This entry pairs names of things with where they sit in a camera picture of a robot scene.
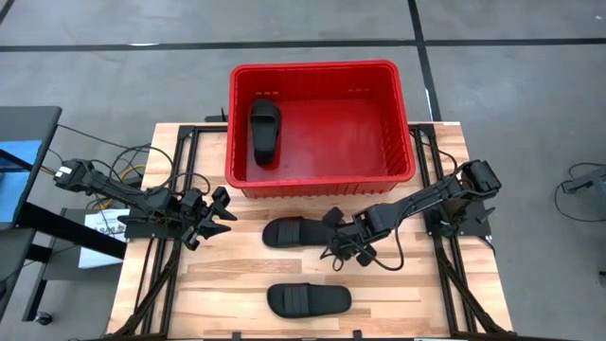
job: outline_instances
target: gray floor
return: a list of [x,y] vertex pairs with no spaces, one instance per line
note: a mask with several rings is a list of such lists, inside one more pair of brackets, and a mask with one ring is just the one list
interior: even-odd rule
[[[418,4],[426,39],[606,37],[602,0]],[[395,0],[16,0],[0,26],[0,45],[413,37],[407,3]],[[563,218],[553,193],[570,165],[606,161],[606,45],[428,51],[443,119],[463,123],[472,157],[488,159],[504,184],[491,202],[491,225],[515,330],[603,340],[606,289],[597,271],[606,269],[606,224]],[[0,53],[0,105],[61,105],[63,124],[134,145],[150,141],[156,122],[201,121],[226,108],[235,65],[366,59],[395,62],[408,118],[429,120],[414,47]],[[67,131],[58,131],[52,148],[105,160],[117,152]],[[58,160],[50,155],[45,163],[56,167]],[[601,207],[583,205],[589,199],[562,198],[562,205],[578,216],[603,216]],[[32,201],[58,210],[83,207],[87,198],[41,179]],[[56,321],[41,327],[20,322],[37,266],[20,276],[0,339],[98,336],[117,278],[53,283],[43,308]]]

